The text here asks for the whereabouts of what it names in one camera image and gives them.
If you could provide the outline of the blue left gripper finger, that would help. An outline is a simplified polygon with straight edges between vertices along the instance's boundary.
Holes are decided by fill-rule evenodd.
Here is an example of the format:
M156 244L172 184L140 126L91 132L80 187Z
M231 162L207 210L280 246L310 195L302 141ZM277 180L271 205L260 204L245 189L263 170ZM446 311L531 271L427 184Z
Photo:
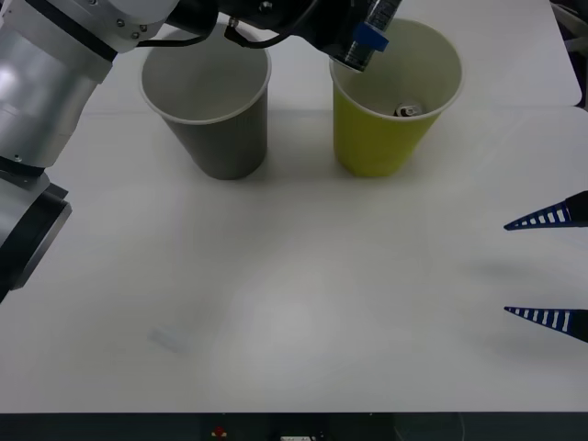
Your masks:
M353 32L353 42L379 52L384 52L389 44L389 40L380 29L366 22L360 22L356 26Z

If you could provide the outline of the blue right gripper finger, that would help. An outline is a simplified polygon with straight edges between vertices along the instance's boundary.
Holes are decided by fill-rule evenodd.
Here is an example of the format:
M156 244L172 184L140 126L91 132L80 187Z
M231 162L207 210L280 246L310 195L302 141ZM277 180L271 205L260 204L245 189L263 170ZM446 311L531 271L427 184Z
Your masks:
M587 227L587 194L581 193L503 226L506 231Z
M505 306L505 311L528 322L588 342L588 310L585 309L532 309Z

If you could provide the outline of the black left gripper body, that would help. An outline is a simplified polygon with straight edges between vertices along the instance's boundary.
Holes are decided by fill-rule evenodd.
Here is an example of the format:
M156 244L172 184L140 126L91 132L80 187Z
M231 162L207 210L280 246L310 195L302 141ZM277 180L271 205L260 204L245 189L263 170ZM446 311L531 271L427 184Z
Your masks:
M353 32L364 22L372 1L312 1L311 45L334 58L367 57L373 51L353 42Z

